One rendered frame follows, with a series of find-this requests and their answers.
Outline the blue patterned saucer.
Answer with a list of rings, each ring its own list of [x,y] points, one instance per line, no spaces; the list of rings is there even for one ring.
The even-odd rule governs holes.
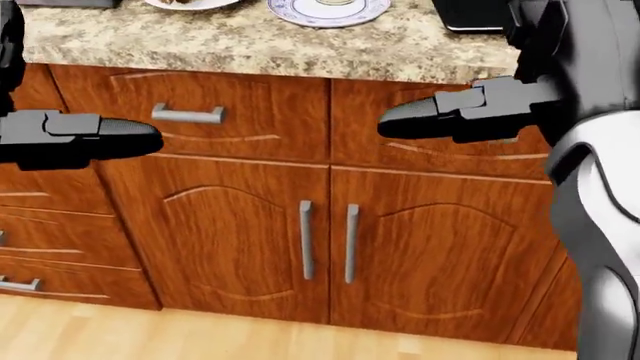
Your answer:
[[[289,23],[316,29],[357,26],[376,20],[391,0],[355,0],[344,6],[322,5],[316,0],[267,0],[268,9]]]

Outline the narrow wooden drawer front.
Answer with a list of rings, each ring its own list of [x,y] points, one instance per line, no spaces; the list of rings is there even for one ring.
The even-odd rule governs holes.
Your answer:
[[[160,308],[139,269],[0,256],[0,275],[22,284],[29,284],[34,278],[41,280],[38,292],[0,289],[1,294],[147,310]]]
[[[118,218],[81,212],[0,206],[0,255],[140,267]]]

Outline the arched wooden cabinet door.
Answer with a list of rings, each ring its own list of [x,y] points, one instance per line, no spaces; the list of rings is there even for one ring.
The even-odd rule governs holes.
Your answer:
[[[327,322],[327,167],[158,154],[100,168],[166,308]],[[311,280],[301,200],[312,202]]]
[[[552,257],[546,182],[331,172],[331,322],[506,341]],[[345,282],[347,206],[359,206]]]

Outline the wide wooden drawer front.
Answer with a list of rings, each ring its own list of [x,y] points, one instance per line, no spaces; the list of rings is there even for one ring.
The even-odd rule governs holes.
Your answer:
[[[73,113],[147,122],[173,154],[286,161],[328,158],[327,80],[188,71],[143,71],[50,65]],[[221,124],[151,119],[155,104],[170,110],[211,112],[225,108]]]
[[[331,157],[339,164],[544,179],[549,152],[537,128],[520,131],[507,142],[456,144],[432,140],[389,140],[377,134],[379,116],[390,107],[466,85],[371,80],[331,81]]]

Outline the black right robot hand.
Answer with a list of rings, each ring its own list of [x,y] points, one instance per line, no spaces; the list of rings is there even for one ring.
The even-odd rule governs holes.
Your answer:
[[[386,110],[377,131],[381,137],[401,140],[449,138],[454,143],[476,143],[511,139],[536,124],[536,113],[561,99],[550,77],[539,77],[533,83],[514,77],[478,80],[468,89],[436,92]]]

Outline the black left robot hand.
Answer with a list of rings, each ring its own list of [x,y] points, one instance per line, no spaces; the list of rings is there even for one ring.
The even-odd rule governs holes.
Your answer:
[[[154,126],[97,114],[19,110],[0,118],[0,164],[20,170],[79,170],[91,161],[135,158],[158,152]]]

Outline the white dessert plate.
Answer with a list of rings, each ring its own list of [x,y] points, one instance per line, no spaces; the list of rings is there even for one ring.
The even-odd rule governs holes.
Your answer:
[[[144,0],[146,4],[151,5],[155,8],[161,8],[171,11],[205,11],[215,8],[222,8],[224,6],[232,5],[240,1],[241,0],[194,0],[189,4],[174,3],[171,5],[167,5],[160,2],[159,0]]]

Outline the dark flat object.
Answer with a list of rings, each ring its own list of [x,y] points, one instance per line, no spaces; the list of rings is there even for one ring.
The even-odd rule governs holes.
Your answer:
[[[19,5],[54,8],[117,8],[123,0],[15,0]]]

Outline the wooden kitchen cabinet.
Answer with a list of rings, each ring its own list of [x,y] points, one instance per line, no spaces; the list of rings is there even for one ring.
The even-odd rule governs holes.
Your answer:
[[[573,350],[581,291],[535,128],[376,132],[387,107],[454,89],[29,65],[18,108],[139,120],[165,146],[0,165],[0,294]]]

